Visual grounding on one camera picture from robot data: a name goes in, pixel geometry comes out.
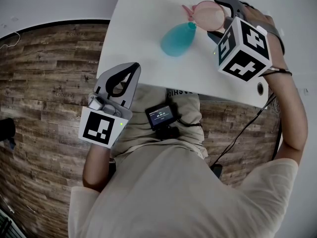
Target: white t-shirt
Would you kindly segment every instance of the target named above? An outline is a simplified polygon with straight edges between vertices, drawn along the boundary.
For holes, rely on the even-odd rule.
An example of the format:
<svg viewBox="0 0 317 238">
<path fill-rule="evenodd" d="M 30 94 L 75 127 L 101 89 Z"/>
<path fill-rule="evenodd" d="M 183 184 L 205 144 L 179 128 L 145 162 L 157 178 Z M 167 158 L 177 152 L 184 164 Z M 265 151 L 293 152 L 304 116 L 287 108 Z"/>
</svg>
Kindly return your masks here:
<svg viewBox="0 0 317 238">
<path fill-rule="evenodd" d="M 273 237 L 297 170 L 294 160 L 271 161 L 234 189 L 181 146 L 144 146 L 121 163 L 101 193 L 72 189 L 69 237 Z"/>
</svg>

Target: wire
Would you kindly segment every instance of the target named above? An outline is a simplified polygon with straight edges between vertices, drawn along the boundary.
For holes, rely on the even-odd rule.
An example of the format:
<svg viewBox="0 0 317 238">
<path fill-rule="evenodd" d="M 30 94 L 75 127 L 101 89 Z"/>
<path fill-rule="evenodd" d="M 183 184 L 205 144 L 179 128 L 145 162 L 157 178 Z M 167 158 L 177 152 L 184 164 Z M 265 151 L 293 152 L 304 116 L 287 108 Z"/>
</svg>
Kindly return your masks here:
<svg viewBox="0 0 317 238">
<path fill-rule="evenodd" d="M 290 71 L 288 68 L 276 68 L 276 67 L 270 67 L 268 70 L 271 70 L 271 71 Z"/>
<path fill-rule="evenodd" d="M 251 121 L 249 121 L 247 123 L 246 126 L 244 126 L 244 128 L 239 132 L 239 134 L 232 140 L 232 142 L 226 147 L 226 149 L 224 149 L 224 151 L 220 154 L 220 156 L 216 159 L 216 161 L 211 165 L 211 168 L 218 162 L 218 160 L 225 155 L 236 143 L 238 137 L 244 132 L 244 130 L 250 125 L 252 124 L 258 117 L 259 115 L 262 113 L 262 111 L 276 98 L 276 96 L 274 95 L 274 93 L 271 94 L 271 96 L 269 97 L 269 99 L 267 100 L 266 104 L 263 106 L 263 108 L 261 108 L 261 110 L 256 114 L 255 117 L 252 118 Z"/>
<path fill-rule="evenodd" d="M 194 126 L 200 126 L 203 127 L 201 123 L 193 123 L 193 124 L 189 124 L 189 123 L 185 123 L 184 121 L 182 121 L 181 119 L 177 120 L 179 123 L 181 123 L 182 125 L 186 126 L 186 127 L 194 127 Z"/>
<path fill-rule="evenodd" d="M 14 47 L 15 45 L 17 45 L 17 44 L 18 44 L 18 42 L 19 42 L 19 41 L 20 41 L 20 39 L 21 39 L 21 35 L 19 35 L 17 32 L 14 32 L 14 33 L 16 33 L 16 34 L 19 36 L 18 41 L 17 41 L 14 45 L 7 45 L 7 44 L 3 44 L 3 45 L 1 46 L 1 48 L 0 48 L 0 49 L 2 49 L 4 46 L 7 46 L 8 48 L 10 48 L 10 47 Z"/>
<path fill-rule="evenodd" d="M 290 71 L 279 70 L 279 71 L 273 71 L 273 72 L 269 72 L 269 73 L 262 74 L 262 75 L 260 75 L 259 77 L 264 77 L 264 76 L 271 75 L 271 74 L 276 74 L 276 73 L 289 74 L 289 75 L 291 75 L 291 76 L 293 75 L 293 73 L 291 73 Z"/>
</svg>

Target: wood paneling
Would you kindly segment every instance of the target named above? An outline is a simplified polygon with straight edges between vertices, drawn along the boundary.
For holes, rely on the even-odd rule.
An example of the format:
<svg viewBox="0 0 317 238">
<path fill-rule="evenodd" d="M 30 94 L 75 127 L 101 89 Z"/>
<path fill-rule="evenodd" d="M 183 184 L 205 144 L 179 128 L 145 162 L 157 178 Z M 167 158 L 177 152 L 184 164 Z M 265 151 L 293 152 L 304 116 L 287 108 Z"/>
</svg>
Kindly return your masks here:
<svg viewBox="0 0 317 238">
<path fill-rule="evenodd" d="M 16 124 L 14 151 L 0 142 L 0 193 L 28 237 L 67 237 L 70 190 L 82 184 L 90 147 L 77 137 L 81 109 L 96 83 L 106 30 L 102 24 L 48 27 L 23 33 L 18 45 L 0 50 L 0 119 Z M 211 165 L 259 109 L 202 102 L 201 111 Z M 225 184 L 240 184 L 271 158 L 277 121 L 265 110 L 220 159 Z M 8 211 L 2 200 L 0 206 Z"/>
</svg>

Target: small screen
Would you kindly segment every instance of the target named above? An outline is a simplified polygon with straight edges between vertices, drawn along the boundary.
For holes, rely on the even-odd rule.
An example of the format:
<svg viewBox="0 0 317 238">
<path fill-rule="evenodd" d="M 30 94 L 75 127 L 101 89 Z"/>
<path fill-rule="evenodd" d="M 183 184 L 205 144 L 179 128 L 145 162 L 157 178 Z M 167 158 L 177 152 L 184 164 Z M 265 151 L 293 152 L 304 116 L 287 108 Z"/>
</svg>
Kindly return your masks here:
<svg viewBox="0 0 317 238">
<path fill-rule="evenodd" d="M 173 116 L 172 111 L 171 111 L 169 106 L 160 108 L 160 109 L 155 110 L 154 112 L 150 113 L 150 118 L 151 118 L 151 122 L 152 122 L 153 126 L 155 126 L 163 121 L 169 120 L 173 117 L 174 116 Z"/>
</svg>

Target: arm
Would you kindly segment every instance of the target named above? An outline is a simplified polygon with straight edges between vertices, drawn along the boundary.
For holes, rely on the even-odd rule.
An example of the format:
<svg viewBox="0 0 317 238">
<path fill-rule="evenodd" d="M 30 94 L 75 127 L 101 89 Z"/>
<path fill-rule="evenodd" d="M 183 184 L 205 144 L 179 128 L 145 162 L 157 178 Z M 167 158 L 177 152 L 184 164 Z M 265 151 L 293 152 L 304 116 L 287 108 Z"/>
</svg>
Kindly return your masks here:
<svg viewBox="0 0 317 238">
<path fill-rule="evenodd" d="M 110 149 L 92 144 L 83 171 L 84 187 L 101 192 L 108 183 Z"/>
<path fill-rule="evenodd" d="M 270 16 L 265 16 L 248 6 L 246 15 L 248 19 L 257 19 L 274 25 Z M 273 67 L 287 68 L 279 39 L 270 33 L 267 35 L 267 39 Z M 276 95 L 281 110 L 283 142 L 275 159 L 289 158 L 299 164 L 308 135 L 308 125 L 305 109 L 293 78 L 282 73 L 268 75 L 264 78 Z"/>
</svg>

